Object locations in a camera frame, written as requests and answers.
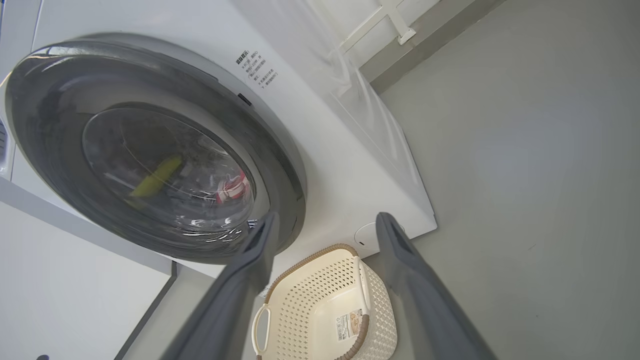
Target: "white washing machine body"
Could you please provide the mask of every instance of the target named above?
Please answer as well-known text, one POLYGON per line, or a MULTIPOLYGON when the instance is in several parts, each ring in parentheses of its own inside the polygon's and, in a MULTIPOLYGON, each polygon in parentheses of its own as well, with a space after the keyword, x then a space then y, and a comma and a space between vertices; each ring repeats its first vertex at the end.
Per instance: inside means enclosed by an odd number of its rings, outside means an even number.
MULTIPOLYGON (((210 75, 224 87, 234 92, 249 88, 246 97, 256 111, 277 119, 279 125, 272 125, 291 136, 300 152, 301 164, 296 166, 303 167, 306 183, 304 224, 295 241, 277 255, 272 280, 334 243, 350 244, 363 257, 376 253, 379 250, 372 224, 380 211, 393 214, 411 238, 434 230, 433 210, 404 134, 378 96, 339 52, 318 54, 318 47, 310 49, 308 44, 283 45, 286 38, 282 40, 278 31, 289 33, 291 41, 299 41, 299 34, 291 34, 292 28, 286 26, 269 30, 274 20, 283 22, 287 17, 277 8, 269 12, 265 8, 273 5, 269 2, 254 3, 9 1, 0 33, 0 76, 8 76, 21 58, 45 46, 94 34, 120 33, 185 48, 202 57, 196 62, 205 59, 215 64, 190 65, 217 72, 210 75), (304 56, 295 58, 296 49, 298 53, 314 53, 318 63, 329 64, 327 69, 311 75, 303 73, 308 62, 304 56), (261 69, 253 66, 247 71, 254 58, 262 64, 261 69), (335 76, 335 69, 341 74, 335 76), (331 72, 329 82, 323 71, 331 72)), ((3 120, 8 115, 6 83, 0 88, 3 120)), ((43 182, 10 139, 3 161, 5 178, 85 218, 43 182)), ((223 268, 175 260, 213 277, 223 268)))

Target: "washing machine door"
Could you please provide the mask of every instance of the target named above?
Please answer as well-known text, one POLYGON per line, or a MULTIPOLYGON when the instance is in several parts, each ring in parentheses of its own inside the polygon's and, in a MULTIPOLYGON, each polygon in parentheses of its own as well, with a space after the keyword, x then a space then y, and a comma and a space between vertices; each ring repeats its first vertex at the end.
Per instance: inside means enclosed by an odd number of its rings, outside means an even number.
POLYGON ((224 264, 268 211, 279 251, 305 216, 299 154, 243 99, 175 58, 93 38, 22 60, 6 108, 31 166, 79 212, 154 251, 224 264))

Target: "front-loading washing machine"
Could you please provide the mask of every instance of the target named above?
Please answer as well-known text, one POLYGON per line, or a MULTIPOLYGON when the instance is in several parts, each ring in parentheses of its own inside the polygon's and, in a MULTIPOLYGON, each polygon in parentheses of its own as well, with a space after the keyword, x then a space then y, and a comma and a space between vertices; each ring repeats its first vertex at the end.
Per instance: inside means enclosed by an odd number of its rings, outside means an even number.
POLYGON ((273 277, 334 243, 374 254, 380 211, 411 237, 433 230, 393 116, 335 51, 291 44, 320 59, 313 71, 340 69, 304 74, 260 21, 289 20, 268 5, 10 1, 4 18, 23 17, 0 33, 11 180, 214 277, 269 211, 273 277))

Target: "basket handle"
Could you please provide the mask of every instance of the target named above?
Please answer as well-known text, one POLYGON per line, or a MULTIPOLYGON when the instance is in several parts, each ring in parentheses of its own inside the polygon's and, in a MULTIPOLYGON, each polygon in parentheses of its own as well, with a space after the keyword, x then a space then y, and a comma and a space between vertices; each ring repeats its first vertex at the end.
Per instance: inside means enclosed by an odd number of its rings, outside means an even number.
POLYGON ((356 273, 356 287, 360 289, 360 302, 362 303, 362 314, 368 315, 371 308, 371 299, 369 298, 369 280, 367 273, 362 272, 360 277, 360 256, 353 257, 353 271, 356 273))
POLYGON ((267 344, 269 343, 269 328, 271 327, 271 310, 268 308, 268 304, 265 303, 262 305, 262 307, 260 307, 260 309, 258 310, 258 313, 255 315, 255 318, 253 318, 253 325, 251 326, 251 343, 253 345, 253 351, 255 351, 255 353, 257 355, 262 355, 264 354, 264 352, 267 350, 267 344), (264 348, 260 348, 260 345, 258 345, 258 320, 260 320, 260 317, 262 316, 262 313, 264 311, 267 311, 267 337, 264 340, 264 348))

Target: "white plastic laundry basket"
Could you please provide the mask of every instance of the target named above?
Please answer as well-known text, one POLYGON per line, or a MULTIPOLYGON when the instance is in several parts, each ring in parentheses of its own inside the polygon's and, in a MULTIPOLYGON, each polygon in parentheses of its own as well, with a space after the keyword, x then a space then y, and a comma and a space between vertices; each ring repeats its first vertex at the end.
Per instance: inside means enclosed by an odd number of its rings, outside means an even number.
POLYGON ((387 289, 349 245, 333 245, 282 274, 253 319, 258 360, 387 360, 397 343, 387 289), (257 326, 267 311, 264 348, 257 326))

